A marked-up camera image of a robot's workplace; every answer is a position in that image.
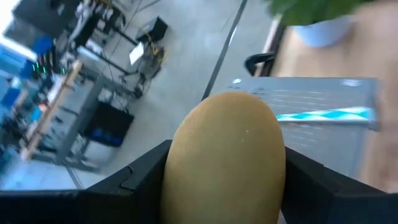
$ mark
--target black chair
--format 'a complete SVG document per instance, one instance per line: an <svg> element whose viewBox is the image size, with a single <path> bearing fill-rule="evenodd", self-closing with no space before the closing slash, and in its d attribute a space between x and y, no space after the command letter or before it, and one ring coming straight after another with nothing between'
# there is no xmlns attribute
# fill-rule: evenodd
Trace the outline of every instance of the black chair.
<svg viewBox="0 0 398 224"><path fill-rule="evenodd" d="M250 73L251 76L254 76L257 67L256 65L258 63L264 63L263 71L261 73L262 77L268 77L271 71L271 68L274 64L275 60L275 53L270 52L270 53L263 53L263 54L255 54L252 56L249 56L245 61L244 61L244 66L246 67L246 70Z"/></svg>

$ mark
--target workbench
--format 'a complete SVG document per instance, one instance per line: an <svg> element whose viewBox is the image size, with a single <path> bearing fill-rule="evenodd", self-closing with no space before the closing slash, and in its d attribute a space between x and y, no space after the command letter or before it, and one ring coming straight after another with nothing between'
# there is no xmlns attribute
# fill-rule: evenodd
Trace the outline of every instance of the workbench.
<svg viewBox="0 0 398 224"><path fill-rule="evenodd" d="M85 91L76 91L80 97L74 93L77 88L75 79L78 77L89 82ZM115 92L129 99L134 97L133 92L124 85L114 82L99 72L83 67L83 63L77 60L72 65L71 71L63 78L60 88L54 93L53 100L49 101L43 115L38 121L29 125L25 134L27 142L20 141L23 160L35 159L97 172L101 164L85 157L90 140L83 138L81 132L92 118L103 90ZM53 122L56 117L61 117L63 121L58 124ZM42 146L44 138L48 136L53 136L50 138L53 141L48 146L49 150L37 150Z"/></svg>
<svg viewBox="0 0 398 224"><path fill-rule="evenodd" d="M264 52L272 60L255 76L378 78L381 130L368 131L357 179L387 192L398 190L398 2L377 1L352 16L350 33L336 45L307 47L290 27L276 19Z"/></svg>

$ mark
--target black cable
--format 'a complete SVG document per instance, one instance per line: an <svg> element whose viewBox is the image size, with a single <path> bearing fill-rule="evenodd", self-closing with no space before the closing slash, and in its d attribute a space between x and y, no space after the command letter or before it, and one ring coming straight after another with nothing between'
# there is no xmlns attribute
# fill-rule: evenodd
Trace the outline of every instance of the black cable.
<svg viewBox="0 0 398 224"><path fill-rule="evenodd" d="M111 66L109 65L109 63L106 63L106 65L108 66L109 72L111 73L112 82L114 83L114 77L113 77L113 72L112 72Z"/></svg>
<svg viewBox="0 0 398 224"><path fill-rule="evenodd" d="M152 84L152 80L153 80L153 77L151 77L151 78L149 79L148 84L147 84L146 87L144 87L144 89L142 90L142 93L147 93L147 92L148 92L148 90L149 90L149 88L150 88L150 85Z"/></svg>
<svg viewBox="0 0 398 224"><path fill-rule="evenodd" d="M143 0L140 0L140 1L139 1L138 5L137 5L137 7L136 7L136 10L132 13L132 16L130 17L129 22L126 24L125 28L123 29L123 33L125 33L125 31L126 31L127 28L129 27L130 23L132 22L132 19L133 19L134 16L137 14L138 9L139 9L139 7L140 7L140 5L141 5L142 2L143 2ZM114 49L113 49L112 52L111 52L111 56L112 56L113 53L116 51L116 49L117 49L117 47L119 46L121 40L122 40L122 36L120 35L118 42L116 43L116 45L114 46Z"/></svg>
<svg viewBox="0 0 398 224"><path fill-rule="evenodd" d="M118 101L118 103L120 104L121 109L122 109L124 112L126 112L126 111L127 111L127 105L124 106L124 105L122 104L122 102L121 102L117 97L115 97L114 99Z"/></svg>

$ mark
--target concrete floor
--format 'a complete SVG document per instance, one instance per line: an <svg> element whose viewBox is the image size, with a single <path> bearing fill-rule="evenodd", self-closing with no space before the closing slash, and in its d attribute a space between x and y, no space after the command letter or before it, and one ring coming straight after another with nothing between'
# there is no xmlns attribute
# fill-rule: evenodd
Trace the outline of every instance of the concrete floor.
<svg viewBox="0 0 398 224"><path fill-rule="evenodd" d="M142 9L151 1L153 0L126 3L128 11L131 12L127 18L130 18L137 8ZM126 29L126 34L134 37L137 27L160 16L169 25L169 30L161 41L169 55L147 93L130 105L130 111L136 118L123 146L112 149L117 151L117 154L109 165L101 174L73 170L83 188L116 172L165 139L173 138L184 117L201 101L241 3L242 0L168 0L137 10ZM243 67L244 59L251 54L261 52L271 21L266 13L264 1L247 1L218 72L211 91L212 95L224 91L235 78L249 77ZM116 37L106 46L106 55L125 66L128 64L129 51L133 46L122 40L112 54L118 39L119 37ZM105 71L105 75L110 75L105 65L96 66ZM112 74L120 72L112 69ZM127 86L132 87L134 84L134 77L127 79ZM98 147L96 145L90 148L97 150ZM64 187L61 188L73 188L69 175L64 171L40 171L35 172L35 175L41 176L41 184L36 184L35 187L31 187L32 189L59 189L59 183L64 183L62 184ZM55 175L58 185L45 181L54 179ZM19 189L12 181L8 186L10 187L7 189Z"/></svg>

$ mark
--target wire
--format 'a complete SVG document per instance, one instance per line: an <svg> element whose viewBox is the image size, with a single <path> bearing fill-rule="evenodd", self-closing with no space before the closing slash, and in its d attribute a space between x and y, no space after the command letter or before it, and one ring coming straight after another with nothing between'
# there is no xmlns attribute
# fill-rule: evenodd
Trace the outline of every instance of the wire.
<svg viewBox="0 0 398 224"><path fill-rule="evenodd" d="M111 69L111 66L109 65L109 63L106 63L106 65L108 66L109 72L111 73L111 78L112 78L112 82L114 82L114 77L113 77L113 72Z"/></svg>
<svg viewBox="0 0 398 224"><path fill-rule="evenodd" d="M148 42L152 49L152 55L157 56L159 54L159 52L161 51L161 47L156 46L155 42L152 40L152 37L142 27L135 26L135 28L138 30L141 30L148 37ZM162 63L167 58L167 56L169 56L169 51L164 49L164 55L161 59L158 59L158 62Z"/></svg>
<svg viewBox="0 0 398 224"><path fill-rule="evenodd" d="M118 101L118 103L120 104L120 107L122 108L122 110L124 110L125 112L126 112L126 110L127 110L127 105L126 106L124 106L123 105L123 103L122 103L122 101L120 101L117 97L115 97L114 98L116 101Z"/></svg>
<svg viewBox="0 0 398 224"><path fill-rule="evenodd" d="M148 84L145 86L144 84L142 84L142 93L147 93L149 88L150 88L150 84L152 84L152 80L153 77L150 78L150 80L148 81Z"/></svg>
<svg viewBox="0 0 398 224"><path fill-rule="evenodd" d="M139 7L141 6L141 3L142 3L142 2L143 2L143 0L140 0L140 1L139 1L138 5L137 5L137 7L136 7L136 10L132 13L132 16L130 17L129 22L126 24L125 28L123 29L123 31L122 31L123 33L126 32L127 28L129 27L130 23L132 22L132 19L133 19L134 16L137 14L138 9L139 9ZM122 36L120 35L120 36L119 36L118 42L116 43L116 45L114 46L114 48L113 48L113 50L112 50L112 52L111 52L111 57L112 57L113 53L116 51L117 47L119 47L119 44L120 44L120 41L121 41L121 40L122 40Z"/></svg>

